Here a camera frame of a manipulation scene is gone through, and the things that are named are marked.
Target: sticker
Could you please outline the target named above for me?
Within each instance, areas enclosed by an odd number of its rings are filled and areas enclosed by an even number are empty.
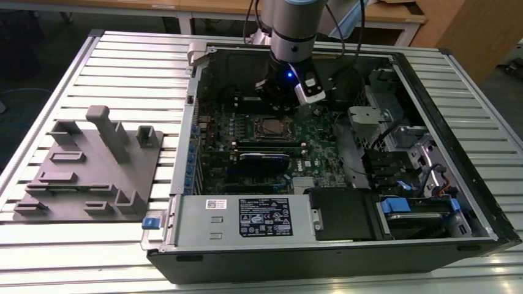
[[[289,198],[239,199],[239,234],[245,238],[293,236]]]
[[[153,8],[175,9],[175,6],[173,6],[173,5],[157,5],[157,4],[154,4],[151,6],[153,6]]]
[[[207,199],[206,209],[227,209],[226,199]]]

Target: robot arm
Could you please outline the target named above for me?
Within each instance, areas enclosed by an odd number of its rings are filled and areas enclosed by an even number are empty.
[[[297,96],[302,105],[326,98],[311,58],[326,3],[327,0],[263,2],[263,29],[271,31],[271,65],[257,90],[275,109],[293,107],[285,101],[289,96]]]

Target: slotted table surface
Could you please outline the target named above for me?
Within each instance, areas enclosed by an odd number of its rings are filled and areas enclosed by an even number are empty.
[[[57,119],[86,121],[91,105],[107,105],[127,130],[154,125],[166,134],[149,209],[169,204],[179,143],[193,41],[242,43],[241,38],[105,32],[90,37],[0,178],[0,293],[93,293],[169,291],[247,293],[521,293],[523,246],[462,260],[427,274],[314,279],[249,284],[173,285],[150,264],[141,247],[141,224],[12,223],[54,144],[46,135]],[[334,43],[318,47],[338,48]],[[363,46],[401,51],[467,151],[511,223],[523,236],[522,142],[469,79],[454,57],[425,48]],[[162,240],[154,231],[150,242]]]

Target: blue latch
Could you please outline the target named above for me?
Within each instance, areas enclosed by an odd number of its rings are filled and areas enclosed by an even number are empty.
[[[161,218],[159,217],[145,217],[142,221],[143,230],[159,230],[161,229]]]
[[[413,191],[413,187],[407,185],[403,181],[397,181],[398,184],[401,184],[402,188],[407,191]]]
[[[454,210],[455,212],[461,211],[461,206],[459,206],[458,199],[454,199],[454,198],[453,198],[453,199],[450,200],[450,205],[451,205],[453,210]]]
[[[406,198],[387,198],[381,202],[383,213],[409,213],[410,205]]]

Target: warning label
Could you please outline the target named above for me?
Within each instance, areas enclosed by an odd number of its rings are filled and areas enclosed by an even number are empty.
[[[289,198],[241,199],[239,234],[243,237],[293,236]]]

